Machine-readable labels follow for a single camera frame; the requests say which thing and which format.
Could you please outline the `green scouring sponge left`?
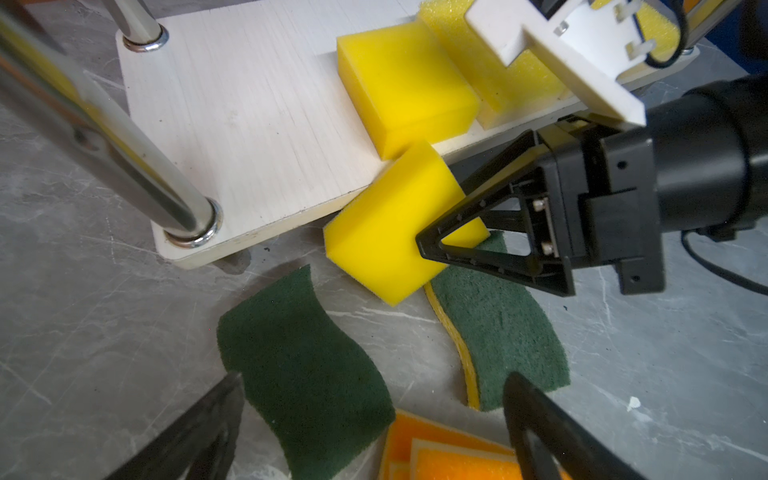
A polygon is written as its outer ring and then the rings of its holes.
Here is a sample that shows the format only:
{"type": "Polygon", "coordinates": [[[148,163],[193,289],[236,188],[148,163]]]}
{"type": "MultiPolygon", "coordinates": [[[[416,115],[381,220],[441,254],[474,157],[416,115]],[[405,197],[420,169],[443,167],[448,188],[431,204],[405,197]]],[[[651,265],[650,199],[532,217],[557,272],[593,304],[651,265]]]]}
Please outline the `green scouring sponge left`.
{"type": "Polygon", "coordinates": [[[308,266],[226,312],[217,343],[295,479],[334,478],[395,420],[381,373],[325,312],[308,266]]]}

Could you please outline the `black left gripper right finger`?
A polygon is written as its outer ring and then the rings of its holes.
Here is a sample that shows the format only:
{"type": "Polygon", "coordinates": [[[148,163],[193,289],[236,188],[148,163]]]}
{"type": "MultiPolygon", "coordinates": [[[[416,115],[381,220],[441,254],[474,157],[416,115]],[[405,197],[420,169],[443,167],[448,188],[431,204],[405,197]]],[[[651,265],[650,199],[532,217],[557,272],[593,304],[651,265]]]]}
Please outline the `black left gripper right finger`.
{"type": "Polygon", "coordinates": [[[644,478],[519,372],[505,381],[503,410],[524,479],[644,478]]]}

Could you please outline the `green scouring sponge right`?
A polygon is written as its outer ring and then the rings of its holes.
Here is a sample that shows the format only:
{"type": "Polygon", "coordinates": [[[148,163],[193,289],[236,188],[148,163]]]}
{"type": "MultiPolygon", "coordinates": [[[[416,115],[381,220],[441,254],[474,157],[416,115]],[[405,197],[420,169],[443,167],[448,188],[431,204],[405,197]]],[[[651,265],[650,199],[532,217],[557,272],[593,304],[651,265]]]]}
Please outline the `green scouring sponge right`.
{"type": "Polygon", "coordinates": [[[424,290],[457,349],[470,408],[501,408],[511,372],[523,374],[544,392],[571,383],[565,349],[523,286],[450,266],[424,290]]]}

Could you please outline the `orange sponge stack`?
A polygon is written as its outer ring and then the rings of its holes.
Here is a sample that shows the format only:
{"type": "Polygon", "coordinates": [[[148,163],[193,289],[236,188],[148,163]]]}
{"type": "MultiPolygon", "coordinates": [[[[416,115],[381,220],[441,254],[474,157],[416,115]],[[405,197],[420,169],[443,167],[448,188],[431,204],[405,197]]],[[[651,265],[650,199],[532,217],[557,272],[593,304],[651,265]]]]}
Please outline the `orange sponge stack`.
{"type": "Polygon", "coordinates": [[[514,451],[404,410],[389,427],[380,479],[521,479],[514,451]]]}

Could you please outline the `white two-tier shelf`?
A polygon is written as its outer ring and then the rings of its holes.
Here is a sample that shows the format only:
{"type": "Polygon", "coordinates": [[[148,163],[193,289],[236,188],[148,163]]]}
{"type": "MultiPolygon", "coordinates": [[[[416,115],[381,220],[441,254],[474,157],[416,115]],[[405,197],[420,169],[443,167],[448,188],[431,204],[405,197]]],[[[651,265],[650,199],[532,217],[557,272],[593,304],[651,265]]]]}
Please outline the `white two-tier shelf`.
{"type": "Polygon", "coordinates": [[[170,42],[115,54],[133,122],[223,226],[166,260],[196,268],[330,214],[383,169],[336,71],[339,36],[412,19],[414,1],[256,1],[168,17],[170,42]]]}

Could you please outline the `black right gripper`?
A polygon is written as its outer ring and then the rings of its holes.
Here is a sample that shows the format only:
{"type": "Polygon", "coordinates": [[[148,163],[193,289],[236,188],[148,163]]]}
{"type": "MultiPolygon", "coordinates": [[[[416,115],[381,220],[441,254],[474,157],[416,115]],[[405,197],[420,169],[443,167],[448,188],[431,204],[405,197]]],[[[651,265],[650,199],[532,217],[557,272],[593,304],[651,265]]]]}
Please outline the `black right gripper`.
{"type": "Polygon", "coordinates": [[[666,285],[662,237],[732,240],[767,214],[767,78],[713,82],[644,127],[528,130],[460,182],[466,197],[416,235],[427,260],[560,297],[577,269],[613,266],[625,295],[666,285]]]}

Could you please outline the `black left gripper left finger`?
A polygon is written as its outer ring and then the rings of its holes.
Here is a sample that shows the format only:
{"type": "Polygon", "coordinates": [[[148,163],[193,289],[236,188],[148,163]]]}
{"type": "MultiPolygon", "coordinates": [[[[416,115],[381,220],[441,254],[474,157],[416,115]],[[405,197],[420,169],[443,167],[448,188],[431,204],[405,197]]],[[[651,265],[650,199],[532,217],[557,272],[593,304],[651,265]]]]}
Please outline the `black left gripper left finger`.
{"type": "Polygon", "coordinates": [[[245,397],[227,374],[110,479],[224,479],[235,456],[245,397]]]}

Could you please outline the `yellow sponge stack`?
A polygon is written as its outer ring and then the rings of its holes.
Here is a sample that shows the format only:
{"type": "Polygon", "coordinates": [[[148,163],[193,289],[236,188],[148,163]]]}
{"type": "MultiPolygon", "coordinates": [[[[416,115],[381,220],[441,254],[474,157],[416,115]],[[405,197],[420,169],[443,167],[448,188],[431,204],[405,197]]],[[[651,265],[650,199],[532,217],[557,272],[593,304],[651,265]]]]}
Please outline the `yellow sponge stack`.
{"type": "Polygon", "coordinates": [[[379,157],[466,133],[480,99],[420,20],[340,36],[339,77],[379,157]]]}

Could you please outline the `green scouring sponge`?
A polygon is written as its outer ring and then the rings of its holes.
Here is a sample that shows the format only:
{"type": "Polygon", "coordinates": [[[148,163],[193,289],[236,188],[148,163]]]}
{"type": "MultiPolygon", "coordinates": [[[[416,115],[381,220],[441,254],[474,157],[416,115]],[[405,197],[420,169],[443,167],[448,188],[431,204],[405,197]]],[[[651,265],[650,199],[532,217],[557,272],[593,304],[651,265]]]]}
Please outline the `green scouring sponge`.
{"type": "Polygon", "coordinates": [[[325,312],[308,266],[226,312],[217,343],[295,479],[334,478],[395,420],[381,373],[325,312]]]}
{"type": "Polygon", "coordinates": [[[424,290],[457,349],[470,408],[501,408],[511,372],[523,374],[544,392],[571,383],[565,349],[523,286],[450,266],[424,290]]]}

